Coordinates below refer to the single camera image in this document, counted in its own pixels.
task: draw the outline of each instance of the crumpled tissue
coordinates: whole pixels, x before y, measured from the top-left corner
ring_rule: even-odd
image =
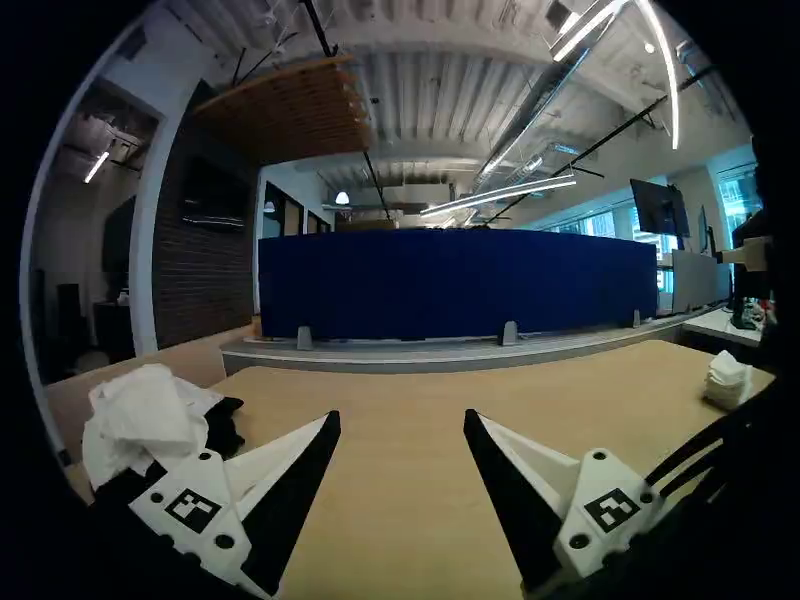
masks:
[[[83,462],[97,489],[128,467],[144,475],[153,460],[167,471],[205,447],[203,415],[222,394],[172,375],[160,364],[101,383],[89,400],[94,416],[83,430]]]
[[[720,408],[735,409],[750,397],[752,373],[752,366],[740,363],[723,350],[708,365],[705,397]]]

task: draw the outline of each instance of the blue partition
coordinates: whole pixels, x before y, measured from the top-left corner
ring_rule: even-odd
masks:
[[[259,241],[263,334],[419,339],[564,331],[653,317],[656,251],[523,230],[397,230]]]

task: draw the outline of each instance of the napkin stack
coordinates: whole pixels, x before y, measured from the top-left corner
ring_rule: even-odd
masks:
[[[750,397],[752,371],[723,350],[708,366],[705,397],[720,408],[735,409]]]

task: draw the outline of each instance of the table surface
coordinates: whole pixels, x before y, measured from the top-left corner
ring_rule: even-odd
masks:
[[[689,319],[683,323],[689,331],[704,333],[745,346],[758,347],[761,342],[761,330],[737,329],[731,325],[731,313],[719,308],[711,312]]]
[[[245,450],[338,409],[342,435],[282,581],[284,598],[520,598],[520,575],[462,433],[475,408],[563,453],[604,446],[642,474],[721,416],[712,356],[647,341],[559,362],[365,375],[251,367]],[[754,393],[772,377],[754,371]]]

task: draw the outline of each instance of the brick wall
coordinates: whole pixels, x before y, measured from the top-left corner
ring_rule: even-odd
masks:
[[[201,156],[251,188],[244,232],[216,232],[181,221],[184,175]],[[159,348],[250,322],[253,315],[253,212],[258,169],[184,119],[158,200],[153,240],[153,311]]]

